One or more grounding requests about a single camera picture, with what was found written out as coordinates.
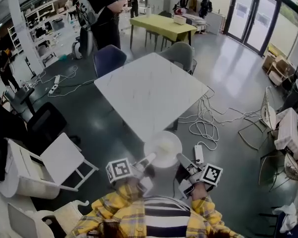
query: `door frame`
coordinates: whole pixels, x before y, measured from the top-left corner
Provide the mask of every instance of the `door frame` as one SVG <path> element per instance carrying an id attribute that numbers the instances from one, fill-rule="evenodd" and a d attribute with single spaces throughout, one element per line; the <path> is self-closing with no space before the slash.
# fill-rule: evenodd
<path id="1" fill-rule="evenodd" d="M 236 4 L 236 0 L 231 0 L 230 5 L 229 5 L 228 14 L 227 14 L 227 20 L 225 22 L 223 33 L 228 35 L 229 37 L 237 40 L 242 45 L 245 45 L 246 47 L 248 47 L 252 51 L 256 52 L 258 55 L 263 56 L 264 52 L 266 51 L 266 48 L 269 44 L 269 41 L 270 41 L 270 39 L 273 35 L 273 31 L 275 29 L 275 25 L 276 25 L 276 22 L 277 22 L 278 14 L 279 14 L 281 3 L 282 3 L 280 0 L 275 0 L 275 1 L 276 1 L 275 11 L 274 11 L 273 17 L 271 19 L 271 24 L 270 24 L 269 29 L 267 31 L 265 40 L 264 40 L 260 50 L 254 48 L 253 46 L 251 46 L 250 44 L 247 43 L 249 35 L 252 31 L 252 27 L 254 25 L 254 21 L 255 21 L 255 18 L 256 18 L 257 9 L 258 9 L 258 5 L 259 5 L 260 0 L 253 0 L 252 1 L 251 7 L 250 7 L 250 12 L 249 12 L 249 15 L 248 15 L 248 19 L 247 19 L 247 22 L 246 22 L 246 25 L 245 25 L 245 28 L 244 28 L 244 32 L 243 32 L 241 38 L 238 38 L 238 37 L 236 37 L 236 36 L 234 36 L 234 35 L 232 35 L 231 33 L 228 32 L 231 21 L 232 21 L 235 4 Z"/>

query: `white tablecloth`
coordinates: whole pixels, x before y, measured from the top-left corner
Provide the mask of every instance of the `white tablecloth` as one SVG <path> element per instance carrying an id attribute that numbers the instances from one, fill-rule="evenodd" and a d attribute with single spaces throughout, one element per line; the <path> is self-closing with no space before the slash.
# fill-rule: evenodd
<path id="1" fill-rule="evenodd" d="M 292 109 L 286 109 L 277 114 L 279 123 L 278 139 L 275 140 L 277 150 L 288 148 L 294 153 L 294 158 L 298 159 L 298 114 Z"/>

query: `blue chair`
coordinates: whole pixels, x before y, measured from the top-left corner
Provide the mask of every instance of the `blue chair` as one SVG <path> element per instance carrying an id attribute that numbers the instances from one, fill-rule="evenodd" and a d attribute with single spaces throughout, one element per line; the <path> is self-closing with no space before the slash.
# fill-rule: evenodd
<path id="1" fill-rule="evenodd" d="M 114 45 L 108 45 L 94 54 L 94 67 L 100 78 L 125 64 L 127 56 Z"/>

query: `glass door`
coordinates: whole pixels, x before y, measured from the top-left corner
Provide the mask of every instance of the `glass door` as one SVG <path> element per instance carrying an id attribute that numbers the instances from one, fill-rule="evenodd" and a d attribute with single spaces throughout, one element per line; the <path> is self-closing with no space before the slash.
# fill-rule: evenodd
<path id="1" fill-rule="evenodd" d="M 263 55 L 279 8 L 276 0 L 232 0 L 224 33 Z"/>

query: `striped shirt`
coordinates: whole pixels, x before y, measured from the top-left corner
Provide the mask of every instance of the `striped shirt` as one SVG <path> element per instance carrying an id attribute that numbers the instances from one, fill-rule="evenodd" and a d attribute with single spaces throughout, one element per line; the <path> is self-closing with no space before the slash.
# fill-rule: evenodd
<path id="1" fill-rule="evenodd" d="M 190 207 L 184 202 L 163 196 L 147 197 L 145 224 L 148 238 L 186 237 Z"/>

